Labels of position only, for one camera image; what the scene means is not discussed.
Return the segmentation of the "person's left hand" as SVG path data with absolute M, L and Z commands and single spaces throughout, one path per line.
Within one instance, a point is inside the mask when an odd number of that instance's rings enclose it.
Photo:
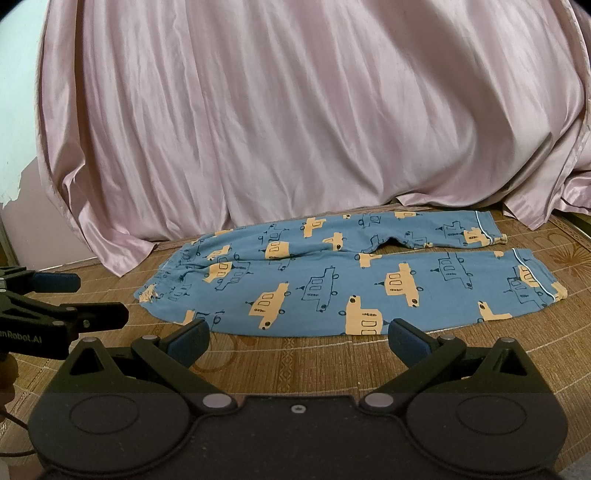
M 19 376 L 18 363 L 13 355 L 8 354 L 0 363 L 0 408 L 1 414 L 7 412 L 7 405 L 15 398 L 14 384 Z

